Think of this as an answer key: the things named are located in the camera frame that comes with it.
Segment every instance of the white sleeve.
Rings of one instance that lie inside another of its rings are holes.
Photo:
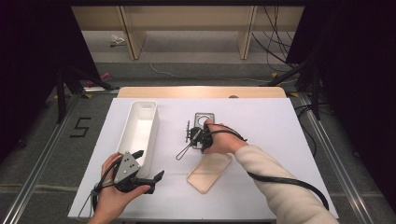
[[[255,175],[295,177],[272,156],[256,146],[244,146],[235,152],[242,167]],[[276,223],[338,223],[314,194],[303,187],[254,180],[267,199]]]

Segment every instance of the white table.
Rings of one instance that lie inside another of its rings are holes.
[[[102,163],[117,151],[123,124],[134,98],[116,98],[109,108],[104,127],[87,171],[82,179],[70,217],[77,217],[94,184],[100,179]],[[225,170],[207,194],[187,182],[187,174],[201,159],[199,150],[190,149],[181,161],[175,156],[183,149],[187,121],[196,112],[215,114],[237,130],[251,145],[260,146],[277,158],[297,178],[318,188],[337,217],[329,193],[304,138],[290,100],[254,99],[146,99],[158,103],[160,126],[157,133],[149,178],[165,170],[152,195],[142,195],[130,203],[120,218],[140,221],[266,221],[275,220],[264,196],[236,160]],[[87,217],[90,207],[81,213]]]

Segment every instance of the right hand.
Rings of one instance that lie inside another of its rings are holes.
[[[205,124],[208,124],[207,127],[209,128],[210,132],[216,130],[227,130],[227,127],[222,127],[219,125],[210,125],[214,124],[213,120],[207,119]],[[247,146],[248,143],[239,139],[238,137],[234,136],[230,133],[213,133],[213,144],[211,147],[205,150],[205,153],[235,153],[239,148]]]

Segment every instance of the white plastic container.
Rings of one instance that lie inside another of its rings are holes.
[[[136,161],[141,168],[137,177],[146,178],[149,175],[152,153],[159,125],[157,103],[154,101],[135,101],[132,103],[125,122],[118,152],[133,154],[143,150],[143,156]]]

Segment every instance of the gray carpet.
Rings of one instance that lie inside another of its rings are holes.
[[[99,63],[97,67],[100,73],[108,71],[113,75],[114,78],[108,83],[114,86],[258,86],[263,82],[241,78],[272,79],[271,68],[264,64],[154,64],[159,71],[185,78],[155,73],[148,63]],[[278,69],[288,69],[288,67],[279,65]],[[238,78],[238,80],[194,78],[214,76]],[[282,84],[282,87],[287,92],[293,91],[293,82]],[[51,155],[35,192],[21,216],[20,223],[79,223],[77,220],[67,218],[68,209],[75,198],[105,121],[107,110],[114,97],[117,95],[97,93],[92,98],[78,99],[58,146]],[[301,105],[297,97],[290,97],[290,100],[295,107]],[[42,109],[30,132],[25,136],[27,147],[16,148],[0,165],[0,217],[4,217],[7,213],[21,185],[50,139],[57,120],[57,103],[53,95],[49,97],[48,105],[48,108]],[[322,105],[320,111],[321,122],[352,177],[353,183],[366,202],[375,223],[396,223],[395,214],[390,210],[364,165],[353,155],[353,146],[350,145],[336,115],[332,115],[332,110],[327,105]],[[91,118],[81,122],[82,125],[89,127],[89,130],[85,137],[70,137],[83,133],[83,130],[75,130],[79,118]],[[301,122],[315,137],[318,145],[315,160],[338,210],[340,223],[359,223],[306,114],[302,115]],[[313,150],[313,141],[308,135],[306,138]]]

